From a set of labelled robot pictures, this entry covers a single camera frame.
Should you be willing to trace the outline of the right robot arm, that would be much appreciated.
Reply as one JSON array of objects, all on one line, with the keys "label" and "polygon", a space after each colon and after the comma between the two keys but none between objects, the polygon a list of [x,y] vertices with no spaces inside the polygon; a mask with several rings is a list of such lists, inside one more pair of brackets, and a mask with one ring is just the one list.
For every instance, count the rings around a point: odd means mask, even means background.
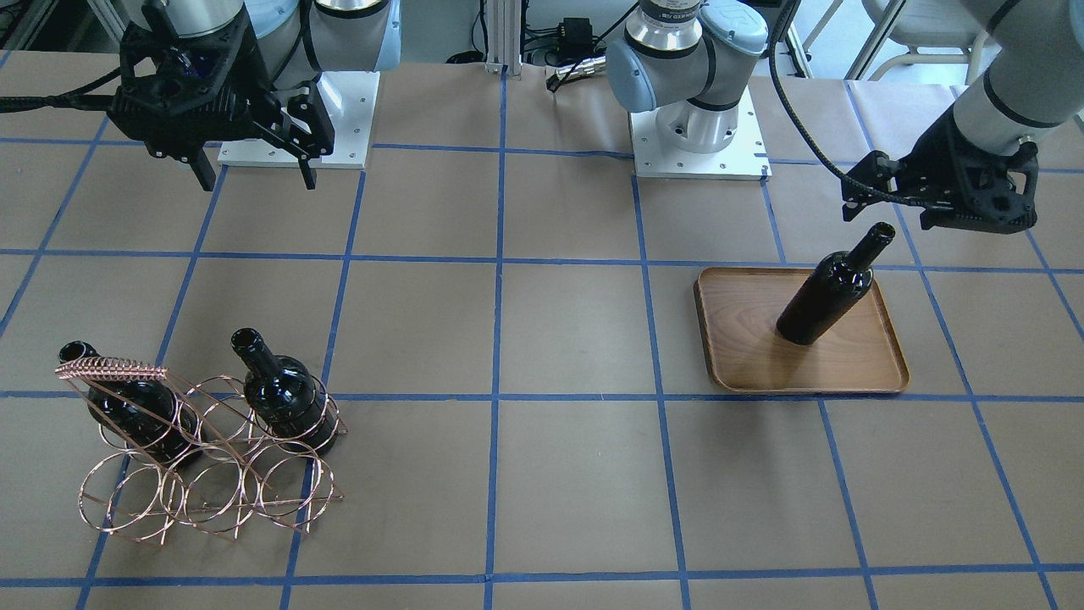
[{"label": "right robot arm", "polygon": [[259,140],[313,163],[340,137],[326,85],[333,73],[393,70],[401,61],[396,1],[127,1],[120,83],[106,115],[155,158],[186,164],[209,191],[204,146]]}]

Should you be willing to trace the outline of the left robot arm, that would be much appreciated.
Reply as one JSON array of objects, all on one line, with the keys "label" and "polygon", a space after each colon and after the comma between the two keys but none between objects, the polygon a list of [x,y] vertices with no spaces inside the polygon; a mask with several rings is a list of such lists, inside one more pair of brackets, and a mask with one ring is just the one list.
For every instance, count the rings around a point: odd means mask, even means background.
[{"label": "left robot arm", "polygon": [[[846,221],[872,204],[894,202],[921,208],[926,230],[1008,235],[1037,223],[1041,142],[1081,109],[1081,3],[964,1],[962,8],[1001,52],[899,161],[872,151],[849,171],[833,165],[771,66],[791,124],[840,180]],[[680,119],[674,147],[708,153],[727,137],[708,137],[705,124],[730,119],[772,42],[766,20],[739,1],[638,1],[622,38],[607,47],[606,74],[625,111],[672,109]]]}]

